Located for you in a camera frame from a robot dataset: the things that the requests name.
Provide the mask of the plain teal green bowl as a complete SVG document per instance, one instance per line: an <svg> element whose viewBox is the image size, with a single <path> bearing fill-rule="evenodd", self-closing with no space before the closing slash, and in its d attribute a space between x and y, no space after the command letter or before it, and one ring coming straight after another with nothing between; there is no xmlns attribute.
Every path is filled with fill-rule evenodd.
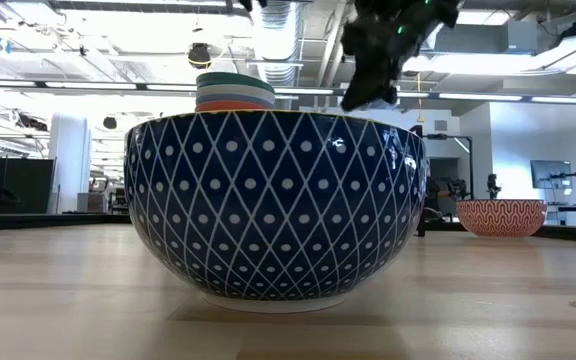
<svg viewBox="0 0 576 360"><path fill-rule="evenodd" d="M220 84L255 86L258 88L263 88L271 93L275 92L274 88L270 84L255 77L237 73L207 72L199 75L196 78L196 85L198 87Z"/></svg>

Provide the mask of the black dome ceiling fixture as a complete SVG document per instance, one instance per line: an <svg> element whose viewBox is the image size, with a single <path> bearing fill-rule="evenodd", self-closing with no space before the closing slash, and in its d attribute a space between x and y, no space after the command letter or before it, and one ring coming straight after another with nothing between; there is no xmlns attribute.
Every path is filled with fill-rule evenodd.
<svg viewBox="0 0 576 360"><path fill-rule="evenodd" d="M187 54L188 63L195 69L208 69L212 58L207 43L193 43Z"/></svg>

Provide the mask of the white bowl with red base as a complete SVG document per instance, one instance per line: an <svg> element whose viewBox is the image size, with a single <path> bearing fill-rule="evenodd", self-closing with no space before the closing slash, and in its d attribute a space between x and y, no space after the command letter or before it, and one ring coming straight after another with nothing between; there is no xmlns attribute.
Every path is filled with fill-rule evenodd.
<svg viewBox="0 0 576 360"><path fill-rule="evenodd" d="M240 84L217 84L197 88L195 103L197 106L215 101L240 101L273 108L275 94L262 87Z"/></svg>

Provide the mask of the silver spiral ventilation duct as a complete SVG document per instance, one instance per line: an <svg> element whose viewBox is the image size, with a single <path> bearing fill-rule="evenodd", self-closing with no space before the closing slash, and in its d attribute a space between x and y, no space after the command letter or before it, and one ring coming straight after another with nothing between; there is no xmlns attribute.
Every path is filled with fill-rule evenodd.
<svg viewBox="0 0 576 360"><path fill-rule="evenodd" d="M253 0L255 59L262 80L273 87L291 87L297 75L300 3L289 0L264 0L265 7Z"/></svg>

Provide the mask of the black background stand frame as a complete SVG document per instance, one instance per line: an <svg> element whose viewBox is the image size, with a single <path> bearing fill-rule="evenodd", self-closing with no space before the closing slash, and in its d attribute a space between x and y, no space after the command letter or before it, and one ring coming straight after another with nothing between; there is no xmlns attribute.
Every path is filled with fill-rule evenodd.
<svg viewBox="0 0 576 360"><path fill-rule="evenodd" d="M468 186L469 198L475 199L474 195L474 163L473 163L473 139L471 136L447 135L445 133L425 134L423 138L434 141L454 140L468 154Z"/></svg>

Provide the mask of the black office chair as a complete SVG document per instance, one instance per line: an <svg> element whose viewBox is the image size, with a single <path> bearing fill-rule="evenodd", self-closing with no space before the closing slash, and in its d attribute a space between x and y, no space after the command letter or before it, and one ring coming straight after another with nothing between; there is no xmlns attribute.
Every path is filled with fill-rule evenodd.
<svg viewBox="0 0 576 360"><path fill-rule="evenodd" d="M443 221L443 214L440 211L439 199L451 198L452 200L463 200L470 195L464 180L442 178L446 188L443 189L432 177L426 180L426 197L424 201L424 219L429 222Z"/></svg>

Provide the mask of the navy diamond bowl yellow inside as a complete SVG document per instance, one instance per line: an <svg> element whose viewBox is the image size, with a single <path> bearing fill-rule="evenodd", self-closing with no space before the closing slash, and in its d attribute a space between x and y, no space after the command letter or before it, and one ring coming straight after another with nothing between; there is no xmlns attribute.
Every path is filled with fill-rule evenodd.
<svg viewBox="0 0 576 360"><path fill-rule="evenodd" d="M346 115L199 112L125 137L142 242L208 302L240 311L343 302L415 233L427 173L419 135Z"/></svg>

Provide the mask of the long ceiling light bar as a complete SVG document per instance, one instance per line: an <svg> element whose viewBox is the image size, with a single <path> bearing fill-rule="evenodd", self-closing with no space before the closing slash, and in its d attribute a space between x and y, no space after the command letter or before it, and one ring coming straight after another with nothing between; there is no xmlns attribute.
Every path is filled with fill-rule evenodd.
<svg viewBox="0 0 576 360"><path fill-rule="evenodd" d="M0 79L0 88L4 89L49 89L91 90L97 92L175 92L195 93L196 85L189 84L150 84L150 83L120 83L120 82L77 82L77 81L42 81ZM288 96L326 96L341 97L345 90L341 88L295 88L276 87L275 93ZM455 100L455 101L488 101L506 103L534 103L576 105L576 96L559 95L528 95L504 93L468 93L468 92L438 92L438 91L399 91L400 98L423 100Z"/></svg>

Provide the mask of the dark wall monitor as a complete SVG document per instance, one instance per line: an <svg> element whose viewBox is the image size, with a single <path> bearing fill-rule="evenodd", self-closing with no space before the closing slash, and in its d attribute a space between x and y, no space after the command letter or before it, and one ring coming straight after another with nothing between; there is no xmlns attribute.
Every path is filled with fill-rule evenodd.
<svg viewBox="0 0 576 360"><path fill-rule="evenodd" d="M531 160L531 178L534 189L571 189L569 161Z"/></svg>

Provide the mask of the black partition panel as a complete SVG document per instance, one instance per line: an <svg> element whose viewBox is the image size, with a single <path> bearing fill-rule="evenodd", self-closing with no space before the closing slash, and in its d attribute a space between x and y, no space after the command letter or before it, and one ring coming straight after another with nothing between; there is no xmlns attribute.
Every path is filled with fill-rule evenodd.
<svg viewBox="0 0 576 360"><path fill-rule="evenodd" d="M15 205L0 205L3 214L41 214L48 209L54 161L0 158L0 187L15 195Z"/></svg>

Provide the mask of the large grey ventilation duct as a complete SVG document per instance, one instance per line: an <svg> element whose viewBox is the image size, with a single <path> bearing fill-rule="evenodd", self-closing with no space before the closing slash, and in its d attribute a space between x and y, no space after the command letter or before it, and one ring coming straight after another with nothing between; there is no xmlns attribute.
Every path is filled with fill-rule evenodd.
<svg viewBox="0 0 576 360"><path fill-rule="evenodd" d="M455 28L437 26L405 72L518 75L538 67L537 24L523 11L500 6L464 9Z"/></svg>

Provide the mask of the red wave bowl blue-white inside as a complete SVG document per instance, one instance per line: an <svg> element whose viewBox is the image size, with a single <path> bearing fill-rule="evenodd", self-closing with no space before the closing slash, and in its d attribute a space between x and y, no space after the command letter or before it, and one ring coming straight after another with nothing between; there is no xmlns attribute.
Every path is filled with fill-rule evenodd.
<svg viewBox="0 0 576 360"><path fill-rule="evenodd" d="M456 203L460 224L479 237L523 238L544 224L547 205L535 199L470 199Z"/></svg>

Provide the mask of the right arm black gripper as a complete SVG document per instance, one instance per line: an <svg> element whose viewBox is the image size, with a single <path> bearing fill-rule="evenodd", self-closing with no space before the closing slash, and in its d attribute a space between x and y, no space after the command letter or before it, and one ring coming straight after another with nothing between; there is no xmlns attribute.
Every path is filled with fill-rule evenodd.
<svg viewBox="0 0 576 360"><path fill-rule="evenodd" d="M409 0L354 0L357 16L343 27L342 61L355 59L355 72L341 101L344 111L353 111L375 101L395 104L398 90L391 84L399 77L399 61L409 59L406 49L395 50L398 17Z"/></svg>

